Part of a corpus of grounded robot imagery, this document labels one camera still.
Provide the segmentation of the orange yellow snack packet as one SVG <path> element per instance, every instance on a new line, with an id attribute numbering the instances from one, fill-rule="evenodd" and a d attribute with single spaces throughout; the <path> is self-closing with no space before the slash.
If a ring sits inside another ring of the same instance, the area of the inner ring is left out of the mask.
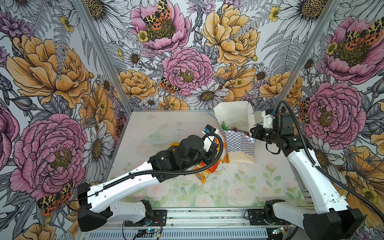
<path id="1" fill-rule="evenodd" d="M 197 169 L 199 169 L 199 168 L 203 168 L 203 167 L 205 167 L 206 165 L 204 164 L 204 163 L 200 163 L 199 165 L 197 165 L 195 168 L 194 168 L 194 170 L 197 170 Z M 196 173 L 195 174 L 195 176 L 198 178 L 198 180 L 202 183 L 202 184 L 204 184 L 206 181 L 207 181 L 207 179 L 208 179 L 208 177 L 210 176 L 210 174 L 211 174 L 211 172 L 209 171 L 209 170 L 204 170 L 204 171 L 202 171 L 202 172 L 198 172 L 198 173 Z"/>

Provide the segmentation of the red snack packet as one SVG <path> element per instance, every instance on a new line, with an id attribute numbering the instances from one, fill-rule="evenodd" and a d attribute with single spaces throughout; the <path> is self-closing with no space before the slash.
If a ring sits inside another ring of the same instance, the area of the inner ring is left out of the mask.
<path id="1" fill-rule="evenodd" d="M 212 166 L 208 169 L 208 172 L 209 172 L 210 174 L 214 173 L 214 172 L 217 170 L 218 166 L 219 166 L 219 162 L 216 162 L 214 165 L 212 165 Z"/>

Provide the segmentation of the green chips snack bag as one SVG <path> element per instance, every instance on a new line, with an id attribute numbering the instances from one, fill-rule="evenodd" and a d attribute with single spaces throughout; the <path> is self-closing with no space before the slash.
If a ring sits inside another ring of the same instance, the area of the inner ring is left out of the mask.
<path id="1" fill-rule="evenodd" d="M 226 125 L 228 125 L 228 124 L 226 124 L 225 122 L 222 122 L 222 129 L 224 130 L 224 131 L 227 131 L 227 128 L 226 128 Z"/>

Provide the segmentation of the purple Fox's candy bag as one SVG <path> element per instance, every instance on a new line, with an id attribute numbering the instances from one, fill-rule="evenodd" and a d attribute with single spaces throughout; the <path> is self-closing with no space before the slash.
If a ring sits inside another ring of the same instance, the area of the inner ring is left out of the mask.
<path id="1" fill-rule="evenodd" d="M 240 129 L 238 129 L 238 128 L 234 128 L 234 131 L 235 132 L 240 132 L 240 133 L 247 133 L 247 131 L 243 131 L 243 130 L 240 130 Z"/>

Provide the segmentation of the blue checkered paper bag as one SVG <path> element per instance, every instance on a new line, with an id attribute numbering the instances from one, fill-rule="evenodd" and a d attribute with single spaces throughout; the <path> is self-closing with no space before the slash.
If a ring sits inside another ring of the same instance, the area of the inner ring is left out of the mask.
<path id="1" fill-rule="evenodd" d="M 214 113 L 220 132 L 225 137 L 230 163 L 254 164 L 256 139 L 251 137 L 250 129 L 255 125 L 255 118 L 251 104 L 245 101 L 220 103 L 214 107 Z M 247 133 L 224 131 L 222 122 Z"/>

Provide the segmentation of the yellow snack bag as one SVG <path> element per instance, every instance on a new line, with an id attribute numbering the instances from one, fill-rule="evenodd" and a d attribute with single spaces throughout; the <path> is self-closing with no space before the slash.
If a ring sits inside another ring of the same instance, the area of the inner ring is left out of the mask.
<path id="1" fill-rule="evenodd" d="M 180 143 L 173 143 L 170 145 L 168 150 L 175 150 L 175 149 L 181 149 L 181 150 L 186 150 L 188 148 L 187 140 L 182 140 Z"/>

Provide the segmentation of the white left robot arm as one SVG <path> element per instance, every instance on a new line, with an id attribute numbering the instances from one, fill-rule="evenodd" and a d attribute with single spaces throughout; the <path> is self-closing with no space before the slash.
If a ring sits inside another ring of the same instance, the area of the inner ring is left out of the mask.
<path id="1" fill-rule="evenodd" d="M 179 145 L 150 157 L 136 169 L 98 185 L 78 186 L 78 223 L 82 232 L 90 232 L 107 222 L 131 222 L 148 226 L 155 214 L 149 201 L 121 203 L 121 199 L 166 180 L 195 175 L 215 165 L 224 151 L 220 131 L 207 125 L 203 136 L 190 135 Z"/>

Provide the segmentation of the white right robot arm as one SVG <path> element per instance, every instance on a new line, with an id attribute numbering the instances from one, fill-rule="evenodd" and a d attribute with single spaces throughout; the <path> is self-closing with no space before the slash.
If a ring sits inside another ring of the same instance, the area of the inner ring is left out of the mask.
<path id="1" fill-rule="evenodd" d="M 306 138 L 295 133 L 293 117 L 273 110 L 262 112 L 263 123 L 250 130 L 252 138 L 275 144 L 288 159 L 298 178 L 308 207 L 296 207 L 276 199 L 265 203 L 261 218 L 269 225 L 292 224 L 306 232 L 311 240 L 344 240 L 353 236 L 364 216 L 352 209 L 346 197 L 335 189 L 311 150 Z"/>

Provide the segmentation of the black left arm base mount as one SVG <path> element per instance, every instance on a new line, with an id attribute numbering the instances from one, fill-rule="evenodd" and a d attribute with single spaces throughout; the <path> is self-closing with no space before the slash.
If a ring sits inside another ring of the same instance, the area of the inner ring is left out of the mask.
<path id="1" fill-rule="evenodd" d="M 153 214 L 145 217 L 138 223 L 124 221 L 125 227 L 165 227 L 167 223 L 167 210 L 153 210 Z"/>

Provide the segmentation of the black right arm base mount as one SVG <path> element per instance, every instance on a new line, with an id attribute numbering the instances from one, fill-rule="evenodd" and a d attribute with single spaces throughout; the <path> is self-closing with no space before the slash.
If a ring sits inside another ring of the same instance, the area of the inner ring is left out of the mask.
<path id="1" fill-rule="evenodd" d="M 276 217 L 273 205 L 276 203 L 284 203 L 285 200 L 276 199 L 265 202 L 263 209 L 248 209 L 245 211 L 244 218 L 248 219 L 251 226 L 258 225 L 287 225 L 285 220 Z"/>

